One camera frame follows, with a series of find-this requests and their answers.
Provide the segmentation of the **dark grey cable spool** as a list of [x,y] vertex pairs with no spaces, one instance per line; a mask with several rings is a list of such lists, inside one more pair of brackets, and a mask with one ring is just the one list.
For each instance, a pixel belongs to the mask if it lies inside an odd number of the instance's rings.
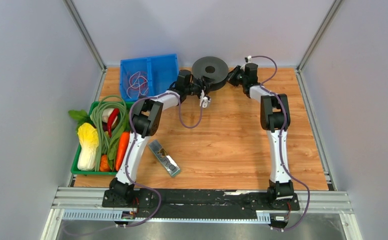
[[227,83],[227,75],[229,67],[227,63],[215,56],[205,56],[198,59],[192,65],[192,74],[196,79],[201,79],[202,76],[215,79],[214,84],[210,85],[210,91],[217,91]]

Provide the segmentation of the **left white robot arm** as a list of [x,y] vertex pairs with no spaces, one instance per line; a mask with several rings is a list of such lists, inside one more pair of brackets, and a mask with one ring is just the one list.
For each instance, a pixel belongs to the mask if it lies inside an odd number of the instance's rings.
[[129,110],[129,143],[123,163],[105,191],[102,206],[129,207],[135,199],[135,186],[139,164],[150,138],[157,132],[162,112],[181,107],[187,96],[198,96],[203,109],[209,103],[213,79],[194,77],[189,70],[181,70],[170,87],[162,94],[142,97]]

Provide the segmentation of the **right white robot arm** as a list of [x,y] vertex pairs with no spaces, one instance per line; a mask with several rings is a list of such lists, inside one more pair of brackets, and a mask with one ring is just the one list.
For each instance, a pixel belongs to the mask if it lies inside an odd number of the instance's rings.
[[260,103],[260,124],[269,141],[271,172],[266,202],[271,209],[291,210],[294,188],[287,164],[287,129],[290,125],[287,95],[276,94],[258,82],[258,65],[236,66],[227,76],[233,86]]

